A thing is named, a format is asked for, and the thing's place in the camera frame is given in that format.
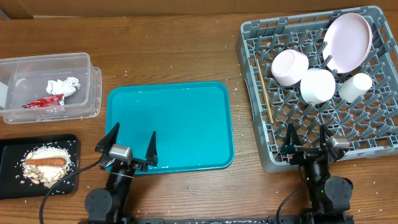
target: teal tray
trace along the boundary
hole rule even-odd
[[[235,155],[227,88],[220,82],[124,86],[108,96],[106,133],[120,123],[117,143],[145,159],[156,131],[162,174],[228,167]]]

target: wooden surface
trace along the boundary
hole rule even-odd
[[[398,13],[387,11],[398,35]],[[112,17],[0,21],[0,58],[87,52],[103,73],[103,104],[97,118],[8,125],[0,138],[73,133],[81,141],[80,166],[99,158],[95,144],[104,136],[106,97],[123,85],[218,80],[229,90],[235,160],[227,169],[148,175],[134,179],[128,209],[138,218],[267,217],[289,194],[304,187],[297,171],[269,174],[260,166],[249,98],[234,45],[242,22],[286,14],[225,16]],[[397,223],[398,156],[358,159],[331,166],[332,175],[354,183],[351,210],[357,223]],[[108,174],[98,167],[80,175],[75,194],[50,197],[45,223],[87,218],[84,199],[104,187]],[[38,223],[42,197],[0,201],[0,223]],[[282,214],[309,207],[305,194],[290,200]]]

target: gray dish rack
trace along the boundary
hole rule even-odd
[[[328,69],[326,65],[331,57],[322,57],[327,44],[323,38],[337,17],[350,12],[362,15],[369,22],[373,45],[367,59],[354,71],[344,74],[330,71],[336,80],[336,92],[331,100],[308,105],[300,95],[299,85],[280,86],[273,79],[272,60],[285,49],[304,53],[310,68]],[[296,169],[289,164],[290,157],[280,153],[289,123],[294,123],[306,146],[318,144],[321,124],[326,124],[334,135],[346,137],[351,147],[342,160],[398,153],[398,48],[380,8],[357,7],[244,22],[236,51],[250,97],[261,166],[267,172]],[[256,58],[266,82],[265,91]],[[369,74],[373,86],[349,104],[338,96],[337,91],[345,80],[359,72]],[[274,124],[269,121],[265,92]]]

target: white cup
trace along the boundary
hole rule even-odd
[[[301,79],[301,95],[308,104],[319,104],[330,100],[335,90],[335,78],[328,70],[310,68]]]
[[[271,72],[279,84],[290,86],[301,80],[308,69],[308,58],[296,50],[284,50],[272,61]]]
[[[372,83],[369,75],[358,73],[343,83],[338,94],[347,103],[352,103],[357,97],[363,96],[372,87]]]

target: carrot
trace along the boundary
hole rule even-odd
[[[25,161],[27,165],[35,166],[64,166],[67,161],[61,157],[45,158],[45,159],[29,159]]]

